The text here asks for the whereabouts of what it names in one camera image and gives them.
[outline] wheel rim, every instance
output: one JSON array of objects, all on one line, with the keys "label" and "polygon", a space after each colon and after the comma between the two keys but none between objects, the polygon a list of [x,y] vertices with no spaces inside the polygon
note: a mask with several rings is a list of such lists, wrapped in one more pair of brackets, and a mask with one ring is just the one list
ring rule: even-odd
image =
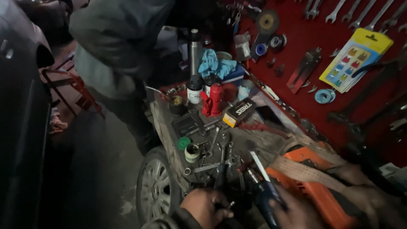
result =
[{"label": "wheel rim", "polygon": [[160,160],[151,160],[143,170],[140,197],[147,222],[168,213],[171,203],[170,178]]}]

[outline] person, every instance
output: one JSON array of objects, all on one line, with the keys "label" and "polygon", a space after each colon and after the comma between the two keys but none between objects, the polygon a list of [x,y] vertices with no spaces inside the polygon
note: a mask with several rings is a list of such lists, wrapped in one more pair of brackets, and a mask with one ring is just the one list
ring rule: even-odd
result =
[{"label": "person", "polygon": [[[310,205],[299,201],[284,188],[278,185],[276,188],[288,208],[284,211],[276,201],[269,202],[281,229],[323,228],[319,215]],[[216,210],[215,204],[224,208]],[[228,206],[229,202],[221,192],[213,188],[195,189],[170,216],[149,222],[142,229],[214,229],[224,219],[234,216]]]},{"label": "person", "polygon": [[164,86],[169,78],[154,50],[157,36],[165,24],[203,26],[215,9],[215,0],[92,0],[70,17],[79,76],[127,125],[143,155],[161,144],[142,108],[143,82]]}]

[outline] orange case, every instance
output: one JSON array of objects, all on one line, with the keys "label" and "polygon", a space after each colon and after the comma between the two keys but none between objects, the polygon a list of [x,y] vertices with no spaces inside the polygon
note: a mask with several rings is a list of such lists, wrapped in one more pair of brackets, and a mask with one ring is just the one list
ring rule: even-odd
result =
[{"label": "orange case", "polygon": [[[284,157],[296,162],[310,159],[316,164],[318,169],[322,170],[330,168],[331,165],[306,147],[288,152],[284,154]],[[322,218],[331,228],[351,229],[358,225],[357,219],[345,213],[341,205],[324,185],[317,182],[296,181],[272,168],[267,168],[266,172],[281,182],[281,184],[291,191],[292,194],[309,197],[318,209]]]}]

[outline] car door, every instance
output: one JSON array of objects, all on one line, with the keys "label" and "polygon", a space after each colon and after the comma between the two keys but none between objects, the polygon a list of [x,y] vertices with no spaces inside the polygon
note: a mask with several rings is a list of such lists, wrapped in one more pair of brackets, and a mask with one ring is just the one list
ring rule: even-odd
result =
[{"label": "car door", "polygon": [[0,228],[35,228],[50,106],[30,46],[0,15]]}]

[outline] hand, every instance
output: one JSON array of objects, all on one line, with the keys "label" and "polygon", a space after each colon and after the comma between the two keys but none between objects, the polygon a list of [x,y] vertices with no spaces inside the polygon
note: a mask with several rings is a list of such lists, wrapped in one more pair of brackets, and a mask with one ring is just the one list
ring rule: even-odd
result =
[{"label": "hand", "polygon": [[307,203],[302,203],[281,186],[276,185],[281,198],[286,203],[288,210],[284,211],[281,205],[270,200],[274,208],[274,215],[282,229],[319,229],[323,228],[318,214]]},{"label": "hand", "polygon": [[[215,204],[221,204],[224,208],[215,210]],[[181,203],[202,229],[214,229],[225,218],[233,217],[233,212],[227,210],[229,202],[226,197],[213,188],[194,189]]]}]

